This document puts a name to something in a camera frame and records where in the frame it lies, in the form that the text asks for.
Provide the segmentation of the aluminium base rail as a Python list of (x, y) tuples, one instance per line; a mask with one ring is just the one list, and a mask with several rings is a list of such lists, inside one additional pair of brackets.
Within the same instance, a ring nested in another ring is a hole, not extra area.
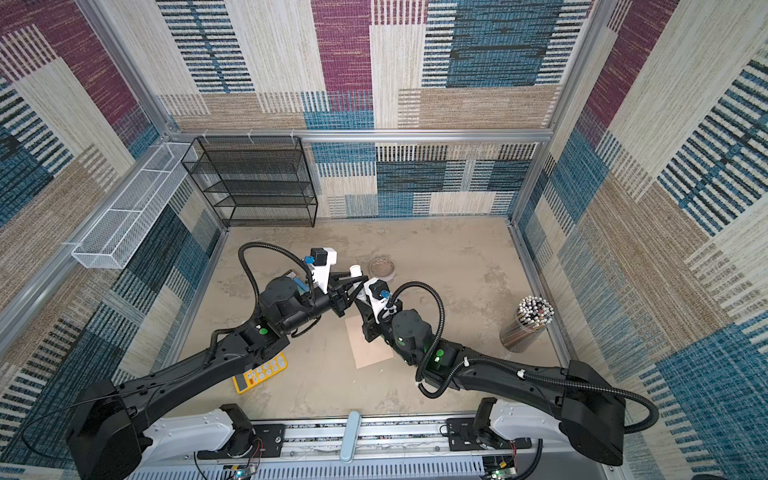
[(621, 467), (588, 460), (566, 441), (536, 440), (516, 449), (451, 447), (449, 415), (364, 416), (354, 459), (339, 452), (347, 419), (267, 420), (278, 427), (277, 454), (205, 459), (183, 454), (139, 468), (135, 479), (489, 479), (501, 462), (528, 479), (626, 479)]

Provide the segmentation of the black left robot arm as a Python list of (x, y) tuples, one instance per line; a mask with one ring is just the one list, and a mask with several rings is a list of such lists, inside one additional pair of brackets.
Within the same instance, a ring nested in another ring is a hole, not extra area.
[[(246, 260), (252, 249), (270, 250), (294, 262), (303, 271), (308, 289), (301, 291), (286, 276), (260, 288)], [(127, 478), (167, 450), (159, 432), (166, 414), (216, 384), (271, 360), (324, 313), (343, 316), (368, 279), (358, 266), (348, 273), (333, 272), (337, 253), (331, 248), (314, 248), (300, 258), (278, 245), (253, 241), (239, 248), (238, 260), (255, 296), (246, 321), (213, 331), (206, 349), (165, 369), (121, 385), (99, 381), (82, 390), (73, 404), (32, 418), (19, 433), (27, 450), (43, 454), (26, 437), (30, 427), (65, 415), (63, 438), (79, 476)]]

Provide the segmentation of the white tape roll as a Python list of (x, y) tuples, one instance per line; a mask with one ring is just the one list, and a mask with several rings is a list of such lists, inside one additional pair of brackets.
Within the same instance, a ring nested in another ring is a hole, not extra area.
[(388, 256), (378, 256), (369, 262), (368, 271), (371, 277), (385, 282), (392, 281), (396, 276), (394, 261)]

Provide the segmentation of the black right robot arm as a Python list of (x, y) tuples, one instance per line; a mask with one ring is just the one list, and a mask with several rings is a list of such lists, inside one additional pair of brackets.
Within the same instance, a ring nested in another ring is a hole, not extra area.
[(625, 436), (648, 430), (659, 420), (659, 409), (650, 399), (610, 385), (584, 362), (525, 365), (444, 339), (444, 302), (424, 282), (410, 281), (395, 290), (381, 280), (360, 282), (348, 302), (362, 316), (366, 340), (383, 339), (415, 367), (416, 386), (429, 399), (453, 389), (525, 404), (554, 418), (576, 452), (609, 466), (622, 464)]

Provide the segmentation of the black mesh shelf rack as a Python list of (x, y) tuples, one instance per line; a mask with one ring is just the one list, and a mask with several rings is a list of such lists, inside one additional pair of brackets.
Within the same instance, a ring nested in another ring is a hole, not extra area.
[(198, 136), (181, 164), (228, 228), (315, 225), (316, 188), (296, 137)]

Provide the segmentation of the yellow calculator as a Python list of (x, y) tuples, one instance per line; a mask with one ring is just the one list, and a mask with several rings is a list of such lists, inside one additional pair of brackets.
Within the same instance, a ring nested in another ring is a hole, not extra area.
[(284, 371), (288, 366), (283, 353), (279, 353), (262, 365), (232, 377), (235, 391), (244, 394)]

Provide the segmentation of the pencil holder with pencils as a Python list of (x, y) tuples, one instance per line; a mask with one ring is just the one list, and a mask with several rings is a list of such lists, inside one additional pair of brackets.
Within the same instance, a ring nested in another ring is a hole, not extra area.
[(499, 334), (502, 345), (513, 353), (522, 353), (554, 319), (554, 307), (544, 298), (529, 295), (518, 304), (511, 323)]

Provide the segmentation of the pink envelope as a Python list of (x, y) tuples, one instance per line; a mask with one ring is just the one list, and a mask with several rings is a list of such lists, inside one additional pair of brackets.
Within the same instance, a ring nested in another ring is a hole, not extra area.
[(393, 359), (393, 351), (382, 338), (378, 337), (371, 342), (365, 339), (360, 315), (348, 317), (344, 323), (357, 369)]

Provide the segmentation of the colourful marker pack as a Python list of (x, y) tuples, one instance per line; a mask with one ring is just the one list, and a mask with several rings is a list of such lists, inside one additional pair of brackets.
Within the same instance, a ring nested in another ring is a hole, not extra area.
[(285, 276), (289, 279), (291, 279), (298, 287), (298, 290), (301, 292), (301, 294), (305, 294), (309, 292), (309, 287), (305, 283), (304, 280), (302, 280), (295, 272), (289, 271), (285, 274)]

